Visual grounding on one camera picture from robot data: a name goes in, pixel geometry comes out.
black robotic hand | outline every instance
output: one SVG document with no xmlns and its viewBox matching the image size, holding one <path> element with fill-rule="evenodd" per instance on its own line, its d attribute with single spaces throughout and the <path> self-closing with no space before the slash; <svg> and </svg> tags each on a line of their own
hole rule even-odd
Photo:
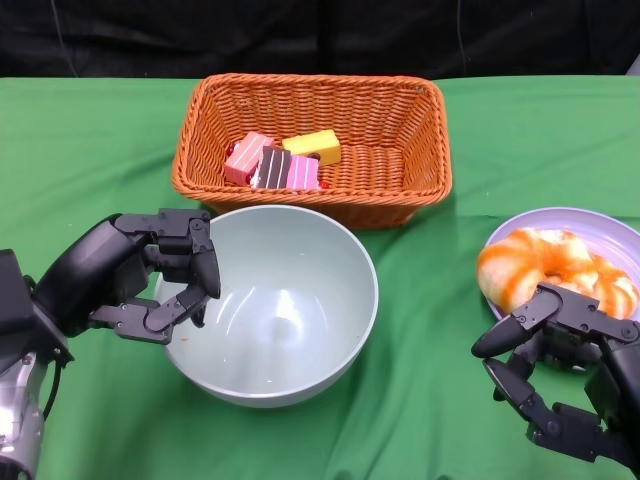
<svg viewBox="0 0 640 480">
<path fill-rule="evenodd" d="M 533 443 L 589 462 L 608 457 L 640 478 L 640 329 L 597 308 L 597 300 L 540 284 L 529 302 L 496 323 L 471 352 L 484 359 L 494 398 L 507 400 L 529 423 Z M 549 409 L 527 381 L 536 361 L 547 355 L 567 359 L 581 346 L 594 352 L 585 391 L 596 414 L 560 403 Z M 506 364 L 490 358 L 514 348 Z"/>
<path fill-rule="evenodd" d="M 206 302 L 220 298 L 209 220 L 203 210 L 114 215 L 55 261 L 33 289 L 33 301 L 67 337 L 107 327 L 124 338 L 167 344 L 184 320 L 201 327 Z M 153 271 L 186 289 L 163 305 L 135 298 Z"/>
<path fill-rule="evenodd" d="M 185 283 L 185 290 L 163 305 L 136 298 L 154 271 Z M 107 327 L 123 338 L 167 344 L 174 326 L 188 318 L 202 327 L 207 301 L 219 297 L 209 214 L 202 210 L 107 218 L 37 284 L 22 276 L 11 250 L 0 251 L 0 480 L 36 476 L 43 422 L 62 368 L 73 360 L 67 337 Z M 40 410 L 40 386 L 51 362 L 53 387 Z"/>
</svg>

basket rim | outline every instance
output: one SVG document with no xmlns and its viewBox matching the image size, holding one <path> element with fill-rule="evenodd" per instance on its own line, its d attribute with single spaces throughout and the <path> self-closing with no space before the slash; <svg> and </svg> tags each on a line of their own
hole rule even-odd
<svg viewBox="0 0 640 480">
<path fill-rule="evenodd" d="M 198 120 L 201 105 L 209 90 L 217 86 L 228 84 L 262 83 L 270 85 L 287 84 L 330 84 L 330 85 L 387 85 L 400 88 L 424 89 L 433 93 L 439 102 L 440 108 L 438 125 L 438 146 L 441 150 L 438 155 L 437 185 L 431 189 L 423 190 L 381 190 L 329 188 L 326 190 L 291 190 L 291 189 L 265 189 L 229 186 L 201 185 L 191 181 L 186 175 L 189 147 L 194 133 L 192 126 Z M 206 202 L 247 202 L 259 203 L 284 203 L 297 205 L 320 204 L 356 204 L 356 205 L 398 205 L 421 206 L 437 202 L 445 198 L 453 188 L 453 171 L 451 166 L 451 148 L 447 130 L 447 113 L 444 104 L 444 95 L 435 83 L 409 76 L 361 76 L 361 75 L 299 75 L 299 74 L 244 74 L 224 73 L 212 75 L 202 79 L 196 85 L 191 95 L 191 101 L 187 108 L 186 119 L 182 126 L 180 140 L 172 166 L 172 184 L 174 188 L 187 198 Z"/>
</svg>

pink cake slice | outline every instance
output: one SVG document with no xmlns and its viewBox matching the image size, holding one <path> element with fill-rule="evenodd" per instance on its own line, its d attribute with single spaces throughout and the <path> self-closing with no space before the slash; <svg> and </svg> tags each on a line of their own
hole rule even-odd
<svg viewBox="0 0 640 480">
<path fill-rule="evenodd" d="M 318 165 L 315 158 L 291 155 L 291 166 L 287 176 L 287 188 L 295 190 L 318 189 Z"/>
<path fill-rule="evenodd" d="M 224 162 L 224 176 L 237 185 L 248 185 L 247 176 L 253 175 L 262 156 L 262 147 L 272 146 L 275 140 L 266 135 L 249 132 Z"/>
</svg>

black backdrop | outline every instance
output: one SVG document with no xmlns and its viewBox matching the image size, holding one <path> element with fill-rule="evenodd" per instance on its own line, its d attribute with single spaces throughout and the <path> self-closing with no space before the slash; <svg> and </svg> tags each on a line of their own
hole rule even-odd
<svg viewBox="0 0 640 480">
<path fill-rule="evenodd" d="M 55 5 L 66 51 L 81 77 L 201 78 L 226 71 L 430 79 L 623 74 L 640 54 L 640 0 L 55 0 Z M 51 0 L 0 0 L 0 75 L 71 75 Z"/>
</svg>

toy food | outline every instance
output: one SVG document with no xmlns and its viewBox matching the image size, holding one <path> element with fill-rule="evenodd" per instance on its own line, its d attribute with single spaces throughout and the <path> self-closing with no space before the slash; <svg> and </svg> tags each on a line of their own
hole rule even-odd
<svg viewBox="0 0 640 480">
<path fill-rule="evenodd" d="M 258 161 L 261 158 L 262 148 L 271 146 L 274 143 L 275 141 L 271 137 L 249 132 L 244 137 L 244 140 L 233 149 L 224 163 L 225 178 L 237 185 L 247 185 L 249 183 L 248 179 L 255 172 Z"/>
<path fill-rule="evenodd" d="M 274 147 L 263 147 L 262 159 L 251 180 L 256 188 L 286 188 L 291 153 Z"/>
<path fill-rule="evenodd" d="M 283 148 L 292 155 L 302 155 L 320 161 L 320 166 L 332 165 L 340 161 L 340 142 L 333 130 L 300 135 L 282 140 Z"/>
<path fill-rule="evenodd" d="M 562 230 L 515 230 L 480 252 L 477 277 L 484 295 L 506 312 L 530 300 L 539 282 L 596 298 L 599 309 L 615 318 L 630 317 L 638 305 L 626 273 Z"/>
<path fill-rule="evenodd" d="M 318 184 L 318 165 L 315 158 L 291 156 L 291 166 L 287 177 L 287 188 L 293 190 L 311 190 L 320 188 Z"/>
</svg>

